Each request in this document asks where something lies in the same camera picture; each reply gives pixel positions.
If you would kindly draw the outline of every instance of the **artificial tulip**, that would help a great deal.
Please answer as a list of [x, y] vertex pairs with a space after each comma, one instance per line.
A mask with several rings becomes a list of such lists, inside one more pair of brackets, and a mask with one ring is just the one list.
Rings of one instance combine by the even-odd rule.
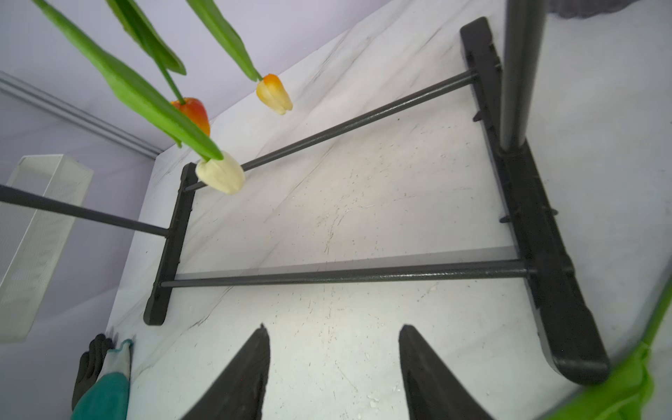
[[196, 165], [196, 175], [205, 184], [226, 194], [235, 194], [245, 183], [243, 168], [230, 154], [222, 151], [224, 159], [201, 160]]
[[200, 128], [206, 136], [210, 135], [210, 122], [208, 121], [208, 113], [203, 103], [194, 97], [184, 98], [184, 104], [179, 101], [172, 101], [175, 108], [186, 115], [198, 128]]
[[280, 115], [291, 111], [292, 100], [287, 94], [282, 82], [276, 75], [268, 75], [257, 85], [257, 96], [273, 111]]

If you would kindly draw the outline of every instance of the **stand foot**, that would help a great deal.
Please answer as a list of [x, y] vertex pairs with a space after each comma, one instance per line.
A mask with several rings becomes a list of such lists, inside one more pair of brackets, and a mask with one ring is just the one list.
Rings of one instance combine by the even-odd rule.
[[147, 306], [144, 309], [142, 319], [147, 325], [162, 325], [166, 319], [168, 302], [170, 301], [173, 289], [161, 287], [161, 283], [175, 279], [179, 256], [182, 254], [184, 235], [187, 232], [189, 216], [192, 213], [194, 194], [196, 193], [195, 190], [185, 192], [184, 189], [197, 182], [196, 164], [188, 163], [182, 169], [173, 218], [170, 222], [170, 235], [166, 238], [166, 243], [163, 246], [163, 254], [161, 255], [157, 277], [152, 287], [152, 294], [149, 296]]

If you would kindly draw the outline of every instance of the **black glove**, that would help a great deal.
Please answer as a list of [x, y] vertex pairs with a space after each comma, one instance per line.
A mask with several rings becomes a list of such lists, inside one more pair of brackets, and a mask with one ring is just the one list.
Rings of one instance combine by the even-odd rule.
[[79, 358], [79, 370], [75, 380], [75, 390], [73, 391], [73, 410], [79, 402], [79, 399], [91, 388], [98, 380], [100, 370], [103, 368], [103, 361], [109, 349], [114, 348], [111, 339], [105, 338], [104, 334], [98, 334], [95, 339], [89, 343], [89, 351], [85, 352]]

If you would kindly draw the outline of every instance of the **stand base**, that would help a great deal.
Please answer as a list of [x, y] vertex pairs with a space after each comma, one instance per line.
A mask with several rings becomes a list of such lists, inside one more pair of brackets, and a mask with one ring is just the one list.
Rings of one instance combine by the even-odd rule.
[[577, 384], [599, 384], [610, 374], [610, 362], [574, 277], [544, 186], [527, 142], [504, 153], [498, 134], [501, 71], [488, 21], [480, 17], [460, 30], [466, 60], [478, 74], [473, 83], [487, 132], [495, 174], [513, 229], [518, 253], [528, 267], [528, 290], [542, 347], [549, 364]]
[[149, 296], [147, 306], [144, 309], [142, 319], [147, 325], [162, 325], [166, 319], [168, 302], [170, 301], [173, 289], [161, 287], [161, 283], [175, 279], [177, 266], [179, 265], [179, 256], [182, 254], [184, 235], [187, 232], [189, 216], [192, 213], [194, 194], [196, 193], [195, 191], [185, 192], [185, 188], [197, 182], [196, 164], [188, 163], [182, 169], [173, 218], [169, 227], [170, 235], [166, 238], [166, 243], [163, 246], [163, 254], [161, 255], [157, 277], [152, 287], [152, 294]]

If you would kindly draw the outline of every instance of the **glove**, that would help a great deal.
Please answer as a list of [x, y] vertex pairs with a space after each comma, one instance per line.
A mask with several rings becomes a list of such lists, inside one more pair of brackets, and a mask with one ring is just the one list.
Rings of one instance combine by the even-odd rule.
[[73, 407], [79, 399], [95, 384], [103, 368], [103, 361], [109, 349], [114, 348], [114, 343], [105, 335], [98, 334], [95, 339], [89, 343], [89, 351], [86, 351], [79, 358], [79, 370], [77, 370], [77, 379], [75, 379], [75, 390], [73, 391]]
[[124, 340], [118, 349], [108, 350], [98, 380], [81, 397], [71, 420], [126, 420], [132, 345]]

